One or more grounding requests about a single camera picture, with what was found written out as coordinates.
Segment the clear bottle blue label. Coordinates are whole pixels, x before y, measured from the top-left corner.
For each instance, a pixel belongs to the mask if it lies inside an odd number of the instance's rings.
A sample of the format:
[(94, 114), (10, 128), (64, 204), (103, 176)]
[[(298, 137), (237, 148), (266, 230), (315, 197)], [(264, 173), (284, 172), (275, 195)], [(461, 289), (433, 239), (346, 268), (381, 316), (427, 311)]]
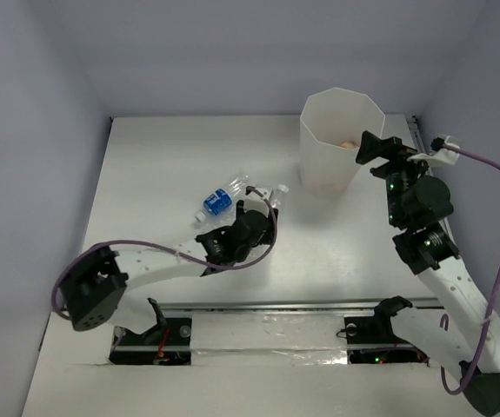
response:
[(234, 204), (235, 198), (245, 190), (250, 176), (244, 172), (230, 178), (203, 200), (201, 208), (194, 214), (196, 223), (205, 223), (224, 215)]

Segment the orange bottle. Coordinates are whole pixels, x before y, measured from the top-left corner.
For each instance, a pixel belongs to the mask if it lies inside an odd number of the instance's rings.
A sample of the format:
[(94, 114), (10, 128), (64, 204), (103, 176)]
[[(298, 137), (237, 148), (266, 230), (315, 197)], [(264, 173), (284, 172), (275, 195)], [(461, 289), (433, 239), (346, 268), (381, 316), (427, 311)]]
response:
[(340, 142), (338, 146), (343, 149), (358, 149), (360, 147), (360, 144), (359, 142), (356, 142), (354, 140), (346, 140)]

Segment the clear bottle green label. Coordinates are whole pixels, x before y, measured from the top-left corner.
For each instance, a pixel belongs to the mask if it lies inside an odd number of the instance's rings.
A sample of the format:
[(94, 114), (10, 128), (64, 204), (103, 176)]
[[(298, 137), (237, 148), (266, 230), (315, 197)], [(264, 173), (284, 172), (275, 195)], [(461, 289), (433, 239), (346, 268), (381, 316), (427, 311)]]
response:
[(270, 193), (270, 205), (274, 209), (280, 210), (285, 206), (285, 201), (290, 189), (284, 184), (278, 184)]

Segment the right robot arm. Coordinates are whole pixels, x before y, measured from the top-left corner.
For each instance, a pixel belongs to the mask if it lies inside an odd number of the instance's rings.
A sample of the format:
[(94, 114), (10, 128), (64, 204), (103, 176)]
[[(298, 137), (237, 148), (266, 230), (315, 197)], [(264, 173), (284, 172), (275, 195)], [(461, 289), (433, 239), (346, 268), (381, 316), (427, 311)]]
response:
[(431, 148), (420, 153), (395, 136), (382, 139), (364, 131), (356, 162), (385, 160), (370, 172), (386, 185), (389, 224), (400, 231), (393, 238), (395, 249), (446, 314), (435, 324), (411, 301), (394, 296), (377, 304), (371, 316), (356, 318), (355, 332), (346, 337), (350, 344), (409, 343), (435, 360), (443, 377), (458, 382), (448, 394), (463, 395), (481, 415), (495, 416), (500, 413), (500, 317), (495, 310), (500, 265), (490, 296), (484, 296), (441, 225), (454, 210), (450, 190), (428, 171), (452, 166), (460, 156), (499, 171), (500, 164), (462, 149), (452, 136), (438, 136)]

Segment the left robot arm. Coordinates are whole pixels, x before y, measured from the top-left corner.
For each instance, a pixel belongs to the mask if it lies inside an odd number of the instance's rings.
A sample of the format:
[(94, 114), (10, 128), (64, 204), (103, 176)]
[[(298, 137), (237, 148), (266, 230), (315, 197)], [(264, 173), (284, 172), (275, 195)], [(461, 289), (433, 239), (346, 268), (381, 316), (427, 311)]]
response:
[(264, 197), (237, 202), (231, 225), (215, 228), (173, 248), (153, 242), (119, 239), (99, 242), (82, 252), (58, 276), (50, 295), (53, 311), (77, 332), (104, 323), (124, 328), (146, 344), (167, 327), (154, 295), (141, 300), (132, 292), (160, 281), (203, 277), (252, 267), (271, 251), (278, 235), (279, 210)]

